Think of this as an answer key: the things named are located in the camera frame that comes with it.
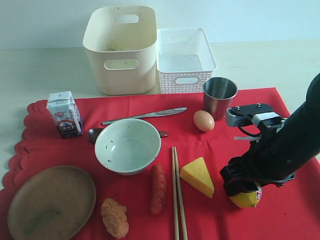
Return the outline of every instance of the white wall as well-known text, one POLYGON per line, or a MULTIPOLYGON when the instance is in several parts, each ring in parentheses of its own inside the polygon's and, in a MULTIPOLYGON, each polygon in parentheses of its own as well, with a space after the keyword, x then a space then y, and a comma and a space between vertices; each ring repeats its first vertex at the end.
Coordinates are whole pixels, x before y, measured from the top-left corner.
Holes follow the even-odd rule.
POLYGON ((0 50, 82 47, 91 13, 145 5, 157 28, 204 28, 211 43, 320 39, 319 0, 1 0, 0 50))

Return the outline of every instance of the cheese wedge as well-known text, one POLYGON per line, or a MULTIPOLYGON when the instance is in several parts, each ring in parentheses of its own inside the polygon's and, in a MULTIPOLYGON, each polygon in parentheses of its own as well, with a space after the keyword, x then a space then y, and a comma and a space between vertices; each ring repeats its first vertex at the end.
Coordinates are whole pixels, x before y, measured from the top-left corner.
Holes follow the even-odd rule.
POLYGON ((213 197, 215 188, 203 157, 183 166, 180 177, 207 197, 213 197))

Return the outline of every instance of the table knife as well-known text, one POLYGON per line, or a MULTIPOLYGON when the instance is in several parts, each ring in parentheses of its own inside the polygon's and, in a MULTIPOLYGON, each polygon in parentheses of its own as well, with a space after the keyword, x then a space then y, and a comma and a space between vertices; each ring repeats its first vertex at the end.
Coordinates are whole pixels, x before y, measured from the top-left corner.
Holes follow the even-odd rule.
POLYGON ((111 124, 115 121, 122 120, 122 119, 142 119, 142 118, 151 118, 151 117, 170 116, 170 115, 182 113, 185 110, 187 110, 186 107, 173 108, 173 109, 156 111, 156 112, 146 113, 146 114, 137 115, 137 116, 128 116, 128 117, 118 118, 118 119, 114 119, 114 120, 110 120, 110 121, 104 121, 101 124, 108 125, 108 124, 111 124))

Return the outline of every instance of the table surface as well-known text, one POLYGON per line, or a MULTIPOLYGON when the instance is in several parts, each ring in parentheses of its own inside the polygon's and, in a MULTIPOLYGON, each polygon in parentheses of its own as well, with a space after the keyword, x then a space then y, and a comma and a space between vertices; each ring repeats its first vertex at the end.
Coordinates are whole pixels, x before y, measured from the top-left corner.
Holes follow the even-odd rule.
MULTIPOLYGON (((320 40, 212 43, 211 48, 215 76, 233 80, 240 90, 276 87, 290 113, 305 101, 320 70, 320 40)), ((84 48, 0 51, 0 79, 1 179, 26 128, 23 120, 30 103, 64 91, 76 99, 106 97, 96 85, 84 48)), ((145 94, 160 93, 156 80, 145 94)))

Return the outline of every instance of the ceramic bowl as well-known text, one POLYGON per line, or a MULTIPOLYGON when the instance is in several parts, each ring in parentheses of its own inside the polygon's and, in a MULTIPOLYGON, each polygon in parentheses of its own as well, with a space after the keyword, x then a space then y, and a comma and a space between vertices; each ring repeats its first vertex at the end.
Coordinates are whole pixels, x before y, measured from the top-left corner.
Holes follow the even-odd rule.
POLYGON ((141 119, 122 119, 99 134, 94 152, 105 168, 121 175, 134 175, 156 159, 160 148, 160 135, 152 124, 141 119))

